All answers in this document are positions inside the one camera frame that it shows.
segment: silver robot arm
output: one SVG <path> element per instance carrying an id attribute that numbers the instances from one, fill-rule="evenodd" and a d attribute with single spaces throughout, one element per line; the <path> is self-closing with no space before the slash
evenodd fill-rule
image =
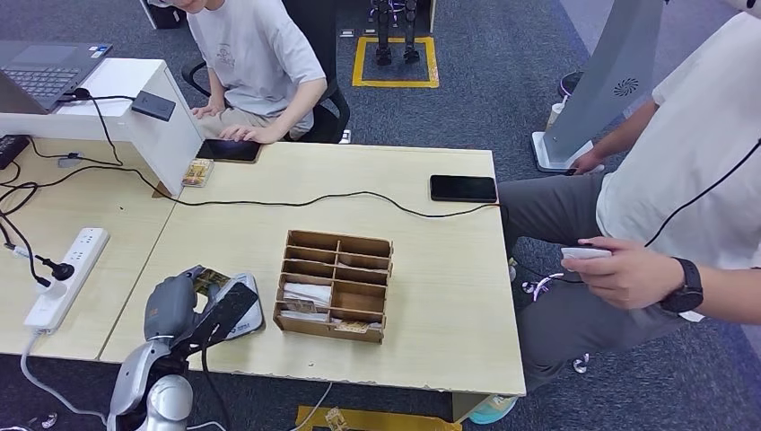
<path id="1" fill-rule="evenodd" d="M 111 397 L 108 431 L 187 429 L 193 388 L 185 377 L 164 368 L 170 354 L 166 341 L 157 339 L 146 342 L 127 357 Z M 156 373 L 168 374 L 159 377 Z"/>
<path id="2" fill-rule="evenodd" d="M 146 342 L 119 369 L 108 431 L 185 431 L 193 408 L 193 389 L 184 377 L 188 357 L 246 332 L 236 332 L 236 325 L 258 303 L 253 278 L 233 279 L 222 290 L 209 286 L 205 309 L 195 313 L 193 282 L 204 270 L 195 267 L 169 277 L 149 296 L 143 327 Z"/>

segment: power strip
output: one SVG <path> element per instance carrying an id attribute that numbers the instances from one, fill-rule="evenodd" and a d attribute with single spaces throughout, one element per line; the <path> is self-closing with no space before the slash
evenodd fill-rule
<path id="1" fill-rule="evenodd" d="M 74 239 L 62 263 L 74 267 L 74 274 L 64 281 L 50 278 L 50 289 L 41 293 L 31 307 L 24 325 L 51 333 L 58 329 L 90 271 L 109 241 L 109 233 L 99 227 L 85 227 Z"/>

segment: white desk partition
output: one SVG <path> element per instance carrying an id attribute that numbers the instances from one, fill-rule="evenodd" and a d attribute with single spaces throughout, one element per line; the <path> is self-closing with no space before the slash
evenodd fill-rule
<path id="1" fill-rule="evenodd" d="M 133 112 L 129 100 L 98 101 L 98 106 L 111 139 L 132 143 L 167 190 L 178 196 L 182 190 L 182 176 L 204 139 L 166 63 L 163 60 L 106 58 L 80 86 L 96 97 L 135 97 L 142 90 L 176 103 L 169 122 Z M 0 113 L 0 135 L 106 139 L 91 101 L 66 104 L 48 115 Z"/>

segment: black wristwatch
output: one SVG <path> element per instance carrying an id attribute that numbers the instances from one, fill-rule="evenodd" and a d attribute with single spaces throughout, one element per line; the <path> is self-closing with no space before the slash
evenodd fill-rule
<path id="1" fill-rule="evenodd" d="M 669 312 L 689 312 L 703 303 L 703 284 L 697 266 L 689 260 L 674 258 L 685 271 L 685 284 L 660 301 L 663 310 Z"/>

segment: sneaker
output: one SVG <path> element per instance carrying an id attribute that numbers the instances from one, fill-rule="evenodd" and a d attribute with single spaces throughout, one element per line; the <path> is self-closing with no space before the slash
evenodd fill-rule
<path id="1" fill-rule="evenodd" d="M 508 268 L 508 275 L 510 275 L 510 282 L 515 281 L 515 277 L 518 276 L 518 273 L 515 271 L 515 267 L 518 266 L 518 263 L 515 261 L 515 259 L 510 258 L 507 261 L 507 268 Z"/>
<path id="2" fill-rule="evenodd" d="M 488 425 L 504 418 L 510 413 L 515 403 L 518 401 L 518 397 L 503 397 L 501 395 L 495 395 L 491 400 L 484 403 L 473 413 L 470 413 L 470 421 L 474 424 Z"/>

